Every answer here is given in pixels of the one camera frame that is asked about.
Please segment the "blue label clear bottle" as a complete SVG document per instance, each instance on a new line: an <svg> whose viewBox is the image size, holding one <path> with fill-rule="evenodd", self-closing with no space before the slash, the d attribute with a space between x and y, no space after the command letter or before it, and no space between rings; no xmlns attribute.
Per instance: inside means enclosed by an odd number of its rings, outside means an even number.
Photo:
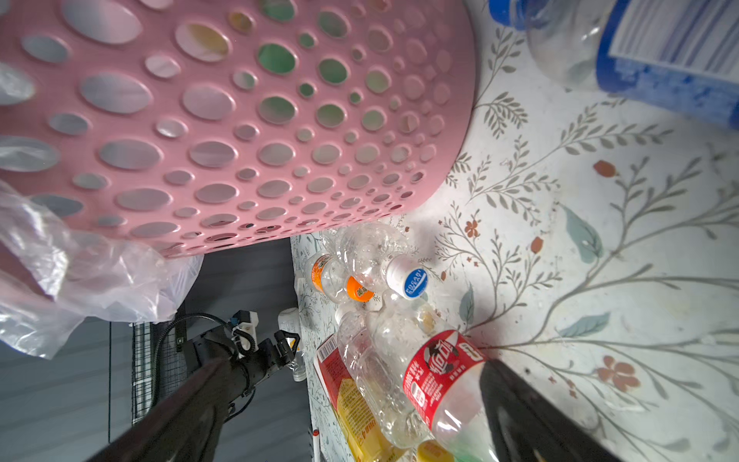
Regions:
<svg viewBox="0 0 739 462"><path fill-rule="evenodd" d="M565 88L738 127L735 1L492 1L489 11L525 33L538 69Z"/></svg>

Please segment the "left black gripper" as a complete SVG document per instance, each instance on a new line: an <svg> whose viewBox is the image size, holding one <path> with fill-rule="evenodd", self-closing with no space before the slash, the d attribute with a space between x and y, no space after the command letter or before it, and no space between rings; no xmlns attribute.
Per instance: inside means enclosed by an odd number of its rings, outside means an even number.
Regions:
<svg viewBox="0 0 739 462"><path fill-rule="evenodd" d="M213 328L186 342L184 356L188 375L208 363L224 360L226 363L225 389L231 402L245 398L274 373L289 364L289 333L276 331L273 338L259 344L255 336L236 329L229 338L224 331Z"/></svg>

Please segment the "yellow red tea bottle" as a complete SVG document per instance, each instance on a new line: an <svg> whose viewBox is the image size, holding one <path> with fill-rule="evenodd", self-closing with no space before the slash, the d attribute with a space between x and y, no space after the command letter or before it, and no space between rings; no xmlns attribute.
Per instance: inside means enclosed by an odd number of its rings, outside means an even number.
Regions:
<svg viewBox="0 0 739 462"><path fill-rule="evenodd" d="M317 348L314 366L333 414L348 443L352 460L398 461L406 454L384 436L367 402L351 377L334 335Z"/></svg>

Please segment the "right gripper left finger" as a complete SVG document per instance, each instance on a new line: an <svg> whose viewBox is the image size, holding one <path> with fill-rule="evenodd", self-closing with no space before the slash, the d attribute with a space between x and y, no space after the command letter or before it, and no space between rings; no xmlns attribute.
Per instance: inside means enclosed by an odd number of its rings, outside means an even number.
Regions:
<svg viewBox="0 0 739 462"><path fill-rule="evenodd" d="M92 461L212 461L228 410L229 363L212 361Z"/></svg>

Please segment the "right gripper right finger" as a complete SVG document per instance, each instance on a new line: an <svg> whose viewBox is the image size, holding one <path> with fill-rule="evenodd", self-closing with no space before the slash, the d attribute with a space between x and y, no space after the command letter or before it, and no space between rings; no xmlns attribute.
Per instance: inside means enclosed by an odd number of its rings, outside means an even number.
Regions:
<svg viewBox="0 0 739 462"><path fill-rule="evenodd" d="M618 459L500 360L484 364L479 387L498 460Z"/></svg>

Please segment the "red label clear bottle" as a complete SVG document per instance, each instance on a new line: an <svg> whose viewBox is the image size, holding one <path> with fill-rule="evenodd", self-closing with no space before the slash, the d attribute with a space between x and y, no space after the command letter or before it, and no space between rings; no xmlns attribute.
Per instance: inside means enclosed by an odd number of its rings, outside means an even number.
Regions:
<svg viewBox="0 0 739 462"><path fill-rule="evenodd" d="M422 298L382 301L373 344L437 443L459 461L496 461L480 391L487 356Z"/></svg>

